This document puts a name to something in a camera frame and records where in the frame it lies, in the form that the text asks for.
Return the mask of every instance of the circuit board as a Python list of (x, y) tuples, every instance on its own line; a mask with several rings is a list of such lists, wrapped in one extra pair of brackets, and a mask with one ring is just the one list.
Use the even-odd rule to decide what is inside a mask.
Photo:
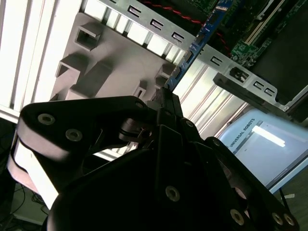
[[(307, 0), (299, 0), (295, 6), (287, 13), (287, 15), (279, 22), (278, 26), (271, 25), (275, 21), (276, 15), (274, 15), (261, 30), (259, 35), (256, 36), (251, 45), (248, 45), (243, 40), (240, 40), (231, 51), (231, 58), (238, 64), (244, 66), (245, 68), (251, 68), (257, 61), (257, 59), (262, 55), (266, 48), (272, 43), (277, 34), (279, 34), (283, 28), (287, 25), (288, 21), (294, 16), (300, 7), (305, 4)], [(284, 1), (281, 8), (288, 3)], [(267, 29), (271, 30), (271, 34), (265, 34)], [(261, 37), (265, 37), (265, 40), (261, 43), (258, 41)]]
[[(194, 35), (218, 2), (219, 0), (152, 0), (149, 4), (147, 1), (153, 10)], [(250, 69), (306, 2), (307, 0), (233, 0), (208, 44)]]

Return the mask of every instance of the green circuit board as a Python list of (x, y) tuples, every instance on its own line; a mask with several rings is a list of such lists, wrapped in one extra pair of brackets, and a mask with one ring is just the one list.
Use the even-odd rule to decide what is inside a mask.
[[(216, 3), (218, 2), (218, 0), (184, 0), (184, 1), (196, 7), (205, 15), (210, 15)], [(231, 8), (229, 9), (229, 12), (227, 13), (226, 17), (223, 19), (221, 23), (223, 26), (229, 21), (230, 17), (234, 14), (234, 12), (236, 11), (241, 2), (242, 0), (234, 0)]]
[[(298, 12), (300, 7), (305, 4), (307, 0), (299, 0), (297, 4), (291, 9), (291, 11), (283, 18), (280, 24), (275, 28), (275, 33), (280, 33), (283, 28), (287, 25), (288, 21)], [(266, 38), (266, 40), (262, 43), (261, 46), (256, 46), (255, 42), (258, 40), (262, 33), (265, 32), (266, 28), (270, 26), (270, 24), (274, 21), (275, 15), (268, 21), (267, 25), (261, 30), (259, 35), (254, 39), (251, 45), (246, 44), (243, 40), (240, 40), (231, 51), (231, 58), (237, 62), (238, 64), (244, 66), (249, 69), (256, 63), (257, 59), (261, 56), (261, 54), (266, 50), (266, 48), (272, 43), (272, 39), (270, 37)]]
[[(185, 2), (193, 5), (205, 15), (209, 15), (213, 8), (215, 7), (218, 0), (184, 0)], [(234, 18), (237, 15), (237, 10), (241, 6), (244, 0), (234, 0), (232, 7), (229, 9), (229, 12), (223, 19), (221, 23), (222, 28), (237, 28), (237, 27), (230, 27), (230, 24), (233, 23)], [(250, 0), (251, 4), (257, 6), (257, 3), (260, 3), (258, 0)], [(298, 12), (303, 4), (307, 2), (307, 0), (281, 0), (282, 2), (280, 8), (283, 9), (284, 6), (286, 9), (286, 13), (284, 17), (279, 16), (281, 10), (278, 10), (276, 13), (271, 15), (270, 19), (267, 20), (265, 26), (263, 26), (262, 30), (260, 30), (251, 42), (246, 43), (246, 38), (249, 37), (250, 29), (253, 27), (253, 23), (251, 23), (251, 27), (247, 28), (246, 38), (243, 37), (239, 39), (235, 45), (231, 48), (231, 52), (229, 57), (232, 58), (238, 64), (244, 66), (245, 68), (249, 69), (252, 67), (258, 58), (262, 55), (262, 53), (270, 46), (273, 41), (272, 34), (280, 33), (283, 28), (287, 25), (288, 21)]]

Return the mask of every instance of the metal frame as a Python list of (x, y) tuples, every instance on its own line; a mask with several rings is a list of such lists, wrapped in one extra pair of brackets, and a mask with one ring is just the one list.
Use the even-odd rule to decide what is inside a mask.
[[(99, 1), (102, 2), (104, 5), (106, 5), (108, 8), (111, 8), (112, 10), (120, 13), (129, 20), (151, 31), (155, 35), (160, 36), (169, 43), (179, 47), (181, 50), (184, 51), (187, 50), (195, 39), (195, 36), (186, 32), (185, 30), (175, 25), (174, 23), (170, 22), (169, 20), (163, 18), (162, 16), (160, 16), (159, 14), (152, 11), (151, 9), (149, 9), (148, 7), (146, 7), (145, 5), (136, 0), (112, 0), (112, 1), (99, 0)], [(153, 20), (159, 21), (161, 24), (163, 24), (163, 26), (161, 26), (160, 29), (157, 29), (155, 26), (153, 26), (152, 23)], [(180, 41), (178, 39), (175, 39), (172, 36), (174, 33), (182, 35), (183, 38), (181, 38)], [(294, 97), (292, 101), (290, 101), (286, 105), (282, 105), (276, 102), (275, 100), (278, 90), (274, 86), (264, 81), (263, 79), (259, 78), (258, 76), (248, 71), (244, 67), (240, 66), (236, 62), (232, 61), (230, 58), (221, 54), (220, 52), (213, 49), (209, 45), (205, 46), (204, 51), (199, 55), (198, 59), (201, 62), (204, 62), (205, 64), (214, 68), (215, 70), (223, 74), (231, 81), (247, 89), (256, 96), (267, 101), (273, 106), (276, 106), (277, 108), (281, 109), (284, 112), (287, 111), (292, 105), (296, 103), (296, 101), (298, 101), (304, 94), (308, 92), (308, 86), (306, 86), (296, 97)], [(240, 70), (249, 75), (247, 80), (244, 81), (244, 83), (230, 76), (230, 71), (234, 67), (239, 68)], [(263, 85), (262, 89), (259, 89), (255, 86), (255, 83), (257, 82)]]

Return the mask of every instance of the slot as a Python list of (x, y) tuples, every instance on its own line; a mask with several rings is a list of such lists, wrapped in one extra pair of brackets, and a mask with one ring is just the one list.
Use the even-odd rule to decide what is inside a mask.
[(185, 39), (182, 35), (178, 34), (177, 32), (173, 32), (172, 37), (179, 42), (183, 42), (183, 40)]
[(264, 91), (266, 94), (268, 94), (269, 96), (274, 96), (275, 92), (272, 91), (271, 89), (269, 88), (266, 88), (266, 90)]
[(255, 41), (254, 45), (257, 47), (262, 46), (262, 44), (266, 41), (268, 37), (272, 37), (275, 35), (275, 30), (280, 25), (281, 21), (288, 15), (288, 13), (293, 9), (296, 5), (296, 1), (288, 1), (281, 11), (277, 13), (275, 18), (271, 20), (270, 25), (262, 32), (262, 34)]
[(259, 90), (262, 90), (264, 88), (264, 85), (262, 83), (259, 83), (258, 81), (254, 83), (254, 86)]
[(140, 98), (141, 94), (142, 94), (142, 90), (138, 92), (137, 98)]
[(219, 58), (217, 58), (216, 56), (213, 56), (211, 58), (211, 62), (216, 64), (217, 66), (220, 66), (220, 64), (222, 63), (222, 60), (220, 60)]
[(237, 67), (232, 68), (229, 74), (230, 76), (240, 81), (241, 83), (244, 83), (245, 80), (249, 77), (249, 75), (246, 72), (242, 71)]
[(137, 18), (140, 17), (141, 11), (133, 7), (132, 5), (128, 7), (127, 11), (130, 12), (132, 15), (136, 16)]
[(162, 27), (164, 24), (160, 23), (159, 21), (152, 19), (151, 23), (152, 26), (154, 26), (156, 29), (162, 30)]
[(276, 6), (276, 8), (272, 11), (272, 13), (267, 17), (267, 19), (264, 22), (260, 22), (255, 30), (250, 34), (248, 39), (245, 41), (247, 45), (251, 45), (252, 42), (255, 40), (255, 38), (260, 34), (262, 29), (267, 25), (269, 20), (275, 15), (275, 13), (280, 9), (281, 5), (285, 2), (285, 0), (281, 0), (280, 3)]

